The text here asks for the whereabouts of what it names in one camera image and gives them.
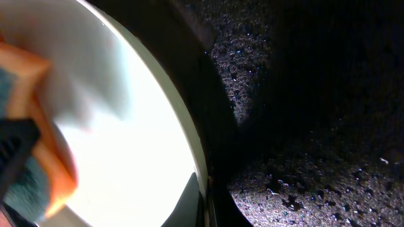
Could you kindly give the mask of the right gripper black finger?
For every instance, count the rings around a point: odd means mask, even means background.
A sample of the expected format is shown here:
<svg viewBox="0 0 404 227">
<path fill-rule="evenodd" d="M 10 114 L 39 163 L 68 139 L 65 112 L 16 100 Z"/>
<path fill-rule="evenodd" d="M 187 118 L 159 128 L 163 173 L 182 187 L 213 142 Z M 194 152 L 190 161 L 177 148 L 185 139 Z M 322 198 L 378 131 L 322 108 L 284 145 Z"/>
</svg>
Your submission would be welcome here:
<svg viewBox="0 0 404 227">
<path fill-rule="evenodd" d="M 190 176 L 174 210 L 162 227 L 204 227 L 204 203 L 195 173 Z"/>
</svg>

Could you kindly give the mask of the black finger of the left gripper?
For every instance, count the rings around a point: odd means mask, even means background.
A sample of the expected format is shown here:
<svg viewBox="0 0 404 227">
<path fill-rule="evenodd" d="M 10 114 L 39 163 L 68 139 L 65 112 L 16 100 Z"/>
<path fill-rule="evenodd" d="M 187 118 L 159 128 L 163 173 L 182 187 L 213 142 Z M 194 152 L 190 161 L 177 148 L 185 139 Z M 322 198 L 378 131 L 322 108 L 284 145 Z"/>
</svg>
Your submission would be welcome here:
<svg viewBox="0 0 404 227">
<path fill-rule="evenodd" d="M 1 119 L 1 201 L 16 181 L 40 137 L 32 119 Z"/>
</svg>

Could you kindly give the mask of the green yellow sponge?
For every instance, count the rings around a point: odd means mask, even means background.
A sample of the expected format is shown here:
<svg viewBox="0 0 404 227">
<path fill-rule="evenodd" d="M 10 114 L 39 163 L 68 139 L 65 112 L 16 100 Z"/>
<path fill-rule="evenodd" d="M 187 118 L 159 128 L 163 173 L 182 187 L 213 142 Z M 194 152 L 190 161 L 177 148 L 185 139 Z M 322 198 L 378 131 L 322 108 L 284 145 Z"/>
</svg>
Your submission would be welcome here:
<svg viewBox="0 0 404 227">
<path fill-rule="evenodd" d="M 40 137 L 2 202 L 23 219 L 41 222 L 61 210 L 77 187 L 70 155 L 61 154 L 37 97 L 50 62 L 1 43 L 1 119 L 32 119 Z"/>
</svg>

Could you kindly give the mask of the mint plate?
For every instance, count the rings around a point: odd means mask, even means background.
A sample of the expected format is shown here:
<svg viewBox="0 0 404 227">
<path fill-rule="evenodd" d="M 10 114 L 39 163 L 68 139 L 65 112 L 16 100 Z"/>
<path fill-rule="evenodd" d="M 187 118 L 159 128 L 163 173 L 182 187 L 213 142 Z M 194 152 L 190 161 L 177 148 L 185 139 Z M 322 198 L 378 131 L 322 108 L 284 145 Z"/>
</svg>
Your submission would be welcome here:
<svg viewBox="0 0 404 227">
<path fill-rule="evenodd" d="M 162 226 L 207 167 L 189 111 L 163 67 L 86 1 L 1 0 L 6 41 L 51 61 L 39 99 L 78 188 L 44 226 Z"/>
</svg>

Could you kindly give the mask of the round black tray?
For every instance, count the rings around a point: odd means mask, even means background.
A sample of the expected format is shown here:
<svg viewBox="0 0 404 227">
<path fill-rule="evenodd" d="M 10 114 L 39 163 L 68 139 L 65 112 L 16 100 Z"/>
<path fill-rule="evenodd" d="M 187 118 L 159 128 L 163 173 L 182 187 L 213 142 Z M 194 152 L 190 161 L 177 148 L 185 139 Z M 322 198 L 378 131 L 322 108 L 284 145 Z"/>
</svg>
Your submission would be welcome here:
<svg viewBox="0 0 404 227">
<path fill-rule="evenodd" d="M 212 226 L 403 225 L 402 1 L 95 1 L 162 61 Z"/>
</svg>

